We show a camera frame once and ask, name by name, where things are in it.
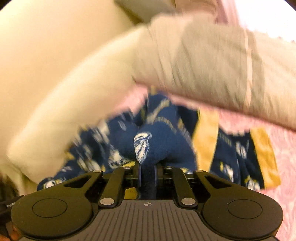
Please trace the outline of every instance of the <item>yellow stripe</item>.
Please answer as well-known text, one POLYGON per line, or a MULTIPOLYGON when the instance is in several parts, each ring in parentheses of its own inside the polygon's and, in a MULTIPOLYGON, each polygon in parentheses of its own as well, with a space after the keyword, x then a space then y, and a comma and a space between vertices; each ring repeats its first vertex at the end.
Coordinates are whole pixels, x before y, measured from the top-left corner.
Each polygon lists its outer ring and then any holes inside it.
POLYGON ((102 171, 102 172, 105 172, 105 171, 106 171, 106 167, 105 167, 105 165, 102 165, 100 168, 101 168, 101 171, 102 171))
POLYGON ((66 154, 67 160, 70 161, 70 160, 74 160, 75 159, 75 157, 70 152, 67 151, 65 154, 66 154))
POLYGON ((86 125, 86 124, 80 126, 80 132, 81 131, 87 131, 88 129, 89 129, 89 126, 86 125))
POLYGON ((186 168, 186 167, 182 167, 181 170, 182 170, 184 173, 188 173, 188 172, 189 172, 189 169, 186 168))
POLYGON ((179 121, 178 121, 178 129, 182 130, 183 127, 184 127, 184 123, 183 123, 182 119, 180 118, 179 121))
POLYGON ((136 188, 128 188, 125 190, 124 199, 135 200, 138 197, 138 191, 136 188))
POLYGON ((274 188, 281 184, 274 151, 264 128, 251 129, 257 159, 263 175, 264 187, 274 188))
POLYGON ((141 109, 141 119, 143 122, 145 121, 145 116, 146 116, 145 110, 142 108, 141 109))
POLYGON ((135 165, 135 163, 136 163, 135 161, 130 161, 130 162, 122 165, 122 167, 133 167, 135 165))
POLYGON ((155 88, 155 86, 150 86, 150 90, 149 90, 149 94, 150 95, 156 95, 157 94, 157 89, 155 88))
POLYGON ((216 111, 199 110, 198 123, 192 143, 196 150, 197 168, 208 172, 211 168, 219 131, 219 114, 216 111))

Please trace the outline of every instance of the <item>ribbed black surface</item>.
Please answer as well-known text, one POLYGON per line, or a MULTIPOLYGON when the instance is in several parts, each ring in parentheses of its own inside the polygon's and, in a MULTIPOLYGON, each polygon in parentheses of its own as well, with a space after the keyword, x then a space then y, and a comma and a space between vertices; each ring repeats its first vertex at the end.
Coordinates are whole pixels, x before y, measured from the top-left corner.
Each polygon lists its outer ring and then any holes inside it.
POLYGON ((229 241, 209 230, 195 211, 178 208, 172 200, 149 202, 147 207, 147 201, 124 200, 117 208, 100 211, 90 226, 65 240, 229 241))

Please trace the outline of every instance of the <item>bed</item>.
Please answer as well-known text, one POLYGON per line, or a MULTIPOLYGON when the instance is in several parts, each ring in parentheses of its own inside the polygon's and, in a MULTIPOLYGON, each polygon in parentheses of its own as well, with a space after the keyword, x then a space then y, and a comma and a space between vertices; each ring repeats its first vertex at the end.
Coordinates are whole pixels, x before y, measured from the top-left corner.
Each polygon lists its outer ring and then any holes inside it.
MULTIPOLYGON (((125 100, 116 108, 115 112, 120 112, 126 108, 130 108, 135 112, 143 103, 146 95, 147 88, 145 86, 135 86, 125 100)), ((253 117, 212 107, 176 95, 170 95, 170 97, 174 103, 186 105, 193 109, 201 107, 218 111, 220 125, 227 132, 243 131, 255 126, 263 126, 266 129, 274 148, 277 166, 281 176, 281 185, 272 190, 263 190, 262 193, 276 200, 283 209, 284 220, 277 233, 277 238, 281 241, 295 241, 296 132, 253 117)))

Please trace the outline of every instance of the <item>white pillow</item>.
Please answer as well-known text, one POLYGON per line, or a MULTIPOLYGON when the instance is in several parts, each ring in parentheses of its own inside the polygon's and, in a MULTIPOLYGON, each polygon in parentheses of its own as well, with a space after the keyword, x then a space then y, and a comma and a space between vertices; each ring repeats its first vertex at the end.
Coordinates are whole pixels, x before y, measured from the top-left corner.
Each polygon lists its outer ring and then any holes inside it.
POLYGON ((41 103, 11 142, 9 161, 33 182, 56 174, 79 126, 106 117, 135 85, 132 61, 144 28, 133 28, 87 57, 41 103))

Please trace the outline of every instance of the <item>circular pad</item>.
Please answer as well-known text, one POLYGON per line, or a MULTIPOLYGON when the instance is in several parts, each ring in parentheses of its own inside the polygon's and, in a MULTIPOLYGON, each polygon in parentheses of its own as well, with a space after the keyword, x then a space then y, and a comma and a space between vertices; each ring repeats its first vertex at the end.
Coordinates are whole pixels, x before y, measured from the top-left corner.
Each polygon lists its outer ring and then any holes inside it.
POLYGON ((217 189, 204 204, 202 216, 229 239, 256 240, 274 235, 283 221, 281 206, 248 189, 217 189))
POLYGON ((261 206, 251 200, 240 199, 228 204, 228 211, 237 218, 252 219, 262 213, 261 206))
POLYGON ((33 206, 33 212, 42 218, 53 218, 67 210, 67 203, 60 199, 47 198, 38 201, 33 206))
POLYGON ((89 222, 93 211, 78 189, 69 190, 59 195, 45 195, 41 190, 24 196, 12 209, 13 223, 33 239, 58 239, 77 232, 89 222))

